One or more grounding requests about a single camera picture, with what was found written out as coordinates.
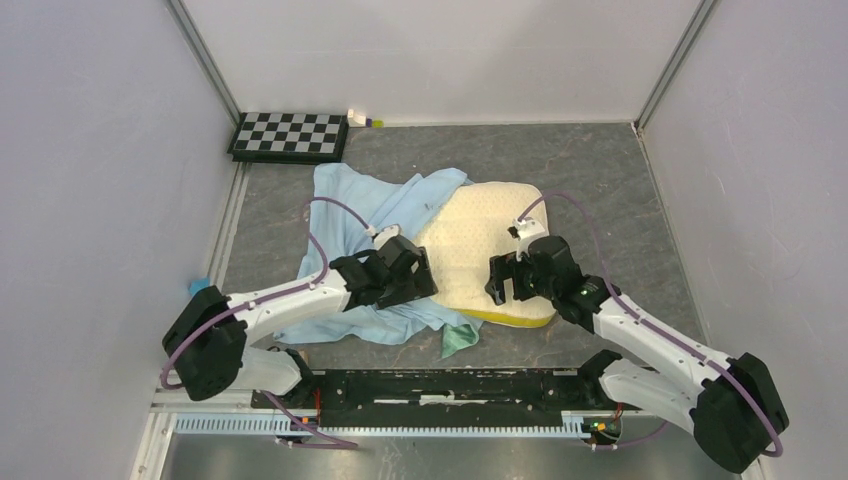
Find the cream and yellow pillow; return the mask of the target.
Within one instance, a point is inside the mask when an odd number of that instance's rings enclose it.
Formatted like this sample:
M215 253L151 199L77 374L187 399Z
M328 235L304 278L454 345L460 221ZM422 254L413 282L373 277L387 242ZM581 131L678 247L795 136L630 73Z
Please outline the cream and yellow pillow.
M555 315L544 299L507 299L498 306L485 292L489 260L513 252L508 233L516 219L541 192L529 184L486 182L461 186L417 234L415 243L427 250L438 293L432 300L474 320L512 328L540 328Z

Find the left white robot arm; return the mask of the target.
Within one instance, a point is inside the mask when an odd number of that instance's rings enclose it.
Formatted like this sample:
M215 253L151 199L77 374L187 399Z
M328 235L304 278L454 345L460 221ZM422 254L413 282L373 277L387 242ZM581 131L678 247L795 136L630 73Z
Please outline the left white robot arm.
M334 260L302 279L248 293L199 290L164 335L164 372L195 402L228 389L265 390L290 407L306 405L314 381L293 353L274 353L257 342L307 320L359 307L378 310L436 294L425 248L402 235L378 240L372 249Z

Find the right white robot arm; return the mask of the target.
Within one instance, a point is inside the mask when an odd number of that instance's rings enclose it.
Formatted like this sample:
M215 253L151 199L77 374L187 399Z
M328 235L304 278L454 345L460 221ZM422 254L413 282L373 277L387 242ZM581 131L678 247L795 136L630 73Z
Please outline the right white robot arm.
M509 230L515 251L489 261L486 293L496 305L512 283L516 301L547 300L566 322L645 361L603 350L578 370L577 392L591 408L637 407L689 433L724 470L741 474L761 456L783 452L790 420L767 365L734 358L671 328L603 276L581 271L568 243L546 229Z

